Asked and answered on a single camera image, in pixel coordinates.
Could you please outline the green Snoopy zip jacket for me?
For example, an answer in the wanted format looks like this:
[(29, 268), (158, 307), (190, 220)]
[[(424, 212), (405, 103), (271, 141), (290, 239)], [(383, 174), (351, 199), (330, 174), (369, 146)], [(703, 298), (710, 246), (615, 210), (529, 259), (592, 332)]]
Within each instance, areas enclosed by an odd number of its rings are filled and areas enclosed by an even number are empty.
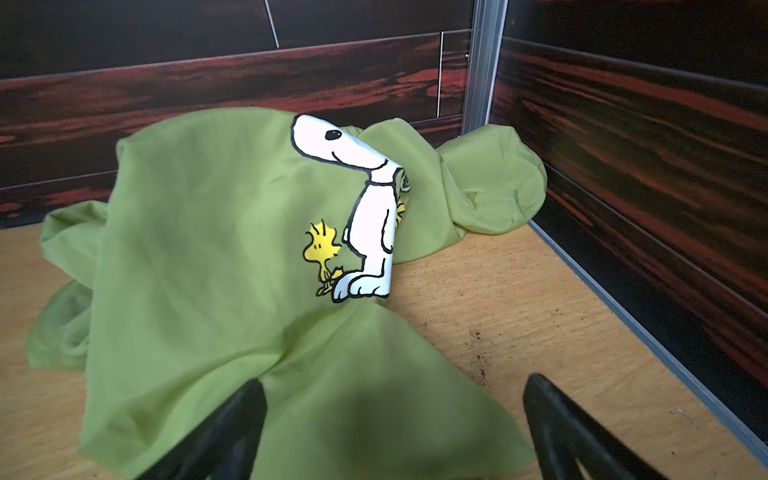
[(26, 350), (84, 372), (83, 455), (138, 479), (256, 378), (248, 479), (485, 479), (532, 462), (514, 417), (385, 304), (395, 264), (538, 212), (545, 169), (514, 129), (433, 148), (400, 119), (214, 109), (116, 153), (107, 202), (43, 221), (42, 254), (70, 282)]

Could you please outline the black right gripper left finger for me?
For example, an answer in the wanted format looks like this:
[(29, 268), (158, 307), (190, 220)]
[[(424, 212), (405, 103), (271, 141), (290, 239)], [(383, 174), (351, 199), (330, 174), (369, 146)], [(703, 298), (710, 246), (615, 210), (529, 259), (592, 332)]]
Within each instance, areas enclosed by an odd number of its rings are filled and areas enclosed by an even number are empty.
[(246, 480), (251, 477), (267, 415), (262, 383), (245, 382), (139, 480)]

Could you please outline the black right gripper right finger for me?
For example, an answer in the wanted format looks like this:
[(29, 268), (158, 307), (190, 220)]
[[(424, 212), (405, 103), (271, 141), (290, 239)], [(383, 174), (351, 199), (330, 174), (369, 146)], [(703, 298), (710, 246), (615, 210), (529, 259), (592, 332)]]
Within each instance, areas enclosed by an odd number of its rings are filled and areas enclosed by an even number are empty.
[(529, 376), (523, 404), (544, 479), (662, 479), (545, 376)]

